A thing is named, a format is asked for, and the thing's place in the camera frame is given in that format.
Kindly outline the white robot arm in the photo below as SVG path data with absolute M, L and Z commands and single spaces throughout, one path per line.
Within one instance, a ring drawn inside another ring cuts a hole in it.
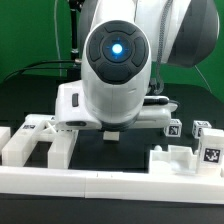
M 85 0 L 79 124 L 108 131 L 168 125 L 176 106 L 151 66 L 191 68 L 214 50 L 214 0 Z

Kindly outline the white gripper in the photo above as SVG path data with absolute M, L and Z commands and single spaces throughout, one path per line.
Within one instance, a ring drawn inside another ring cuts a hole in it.
M 171 113 L 179 106 L 166 96 L 145 96 L 140 113 L 132 129 L 164 128 L 170 124 Z

